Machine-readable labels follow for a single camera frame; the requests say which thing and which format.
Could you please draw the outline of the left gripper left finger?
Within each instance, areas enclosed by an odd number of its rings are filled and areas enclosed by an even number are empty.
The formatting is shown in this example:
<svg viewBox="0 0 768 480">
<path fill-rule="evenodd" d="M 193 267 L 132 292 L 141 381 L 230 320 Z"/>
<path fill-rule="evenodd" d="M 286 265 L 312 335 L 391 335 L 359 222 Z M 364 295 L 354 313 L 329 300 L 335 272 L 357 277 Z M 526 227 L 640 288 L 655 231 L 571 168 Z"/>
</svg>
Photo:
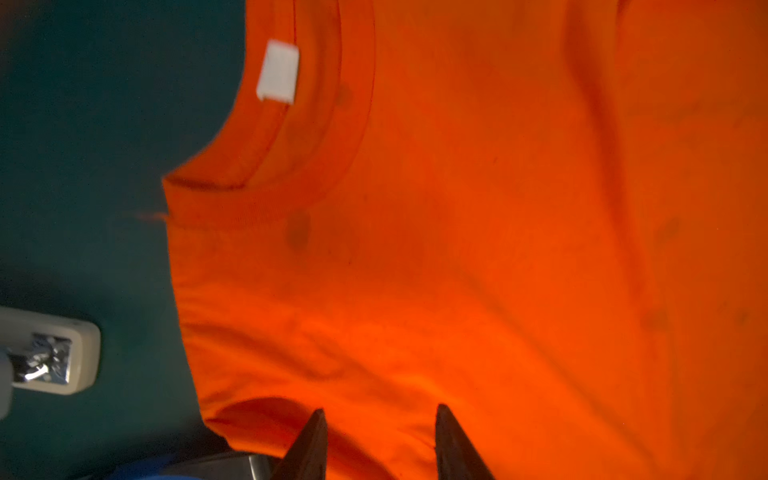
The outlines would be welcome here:
<svg viewBox="0 0 768 480">
<path fill-rule="evenodd" d="M 328 424 L 323 409 L 315 410 L 275 467 L 271 480 L 325 480 Z"/>
</svg>

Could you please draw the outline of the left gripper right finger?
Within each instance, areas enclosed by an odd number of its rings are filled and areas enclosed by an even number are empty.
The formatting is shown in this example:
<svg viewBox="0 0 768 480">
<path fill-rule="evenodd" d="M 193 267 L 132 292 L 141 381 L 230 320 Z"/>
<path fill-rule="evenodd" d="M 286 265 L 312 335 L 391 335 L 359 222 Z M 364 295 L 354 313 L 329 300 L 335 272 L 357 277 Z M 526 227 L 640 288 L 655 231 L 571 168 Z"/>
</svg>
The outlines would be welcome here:
<svg viewBox="0 0 768 480">
<path fill-rule="evenodd" d="M 494 480 L 451 409 L 437 407 L 435 453 L 439 480 Z"/>
</svg>

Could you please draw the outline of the orange t shirt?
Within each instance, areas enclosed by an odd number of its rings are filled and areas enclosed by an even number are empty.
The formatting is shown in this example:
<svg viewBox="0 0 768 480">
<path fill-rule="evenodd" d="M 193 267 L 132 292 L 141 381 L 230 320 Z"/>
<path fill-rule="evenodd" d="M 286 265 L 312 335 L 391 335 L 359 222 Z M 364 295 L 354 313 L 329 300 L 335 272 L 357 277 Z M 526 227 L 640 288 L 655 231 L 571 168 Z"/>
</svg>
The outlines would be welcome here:
<svg viewBox="0 0 768 480">
<path fill-rule="evenodd" d="M 432 479 L 767 475 L 763 1 L 249 1 L 164 178 L 206 426 Z"/>
</svg>

